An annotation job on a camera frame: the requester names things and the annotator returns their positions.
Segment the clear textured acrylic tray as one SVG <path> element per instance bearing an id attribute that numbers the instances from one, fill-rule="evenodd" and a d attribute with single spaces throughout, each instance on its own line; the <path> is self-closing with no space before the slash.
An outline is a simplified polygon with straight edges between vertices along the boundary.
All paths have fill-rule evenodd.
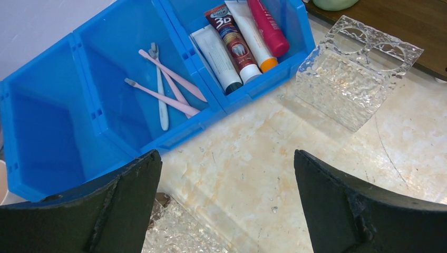
<path id="1" fill-rule="evenodd" d="M 295 97 L 356 132 L 422 54 L 422 48 L 343 15 L 298 67 Z"/>

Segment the green ceramic mug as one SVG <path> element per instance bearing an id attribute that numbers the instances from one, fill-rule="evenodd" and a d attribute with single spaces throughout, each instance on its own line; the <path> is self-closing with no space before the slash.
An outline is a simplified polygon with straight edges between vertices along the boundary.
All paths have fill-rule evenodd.
<path id="1" fill-rule="evenodd" d="M 358 0 L 312 0 L 313 4 L 325 11 L 341 11 L 355 5 Z"/>

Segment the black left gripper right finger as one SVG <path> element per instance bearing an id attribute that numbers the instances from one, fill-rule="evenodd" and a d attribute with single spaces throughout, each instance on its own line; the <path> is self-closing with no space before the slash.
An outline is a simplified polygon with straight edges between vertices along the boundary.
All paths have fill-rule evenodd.
<path id="1" fill-rule="evenodd" d="M 378 187 L 304 150 L 294 169 L 314 252 L 446 252 L 446 205 Z"/>

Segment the clear holder with wooden ends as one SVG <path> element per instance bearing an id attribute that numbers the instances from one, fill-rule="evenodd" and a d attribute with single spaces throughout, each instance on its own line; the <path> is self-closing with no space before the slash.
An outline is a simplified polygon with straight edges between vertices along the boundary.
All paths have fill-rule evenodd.
<path id="1" fill-rule="evenodd" d="M 237 252 L 174 198 L 156 193 L 142 252 Z"/>

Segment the white ceramic mug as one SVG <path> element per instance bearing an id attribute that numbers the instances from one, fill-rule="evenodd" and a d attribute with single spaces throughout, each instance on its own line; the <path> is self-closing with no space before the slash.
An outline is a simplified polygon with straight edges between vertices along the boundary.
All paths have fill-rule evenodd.
<path id="1" fill-rule="evenodd" d="M 1 160 L 1 167 L 0 167 L 0 184 L 1 184 L 0 201 L 1 205 L 3 205 L 5 202 L 5 198 L 9 194 L 8 182 L 7 182 L 7 168 L 6 163 L 3 160 Z"/>

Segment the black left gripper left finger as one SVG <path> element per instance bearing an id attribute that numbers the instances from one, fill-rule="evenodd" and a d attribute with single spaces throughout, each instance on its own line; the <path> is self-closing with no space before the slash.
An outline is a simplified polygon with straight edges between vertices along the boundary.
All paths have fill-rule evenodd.
<path id="1" fill-rule="evenodd" d="M 38 202 L 1 206 L 1 252 L 140 252 L 161 170 L 151 150 Z"/>

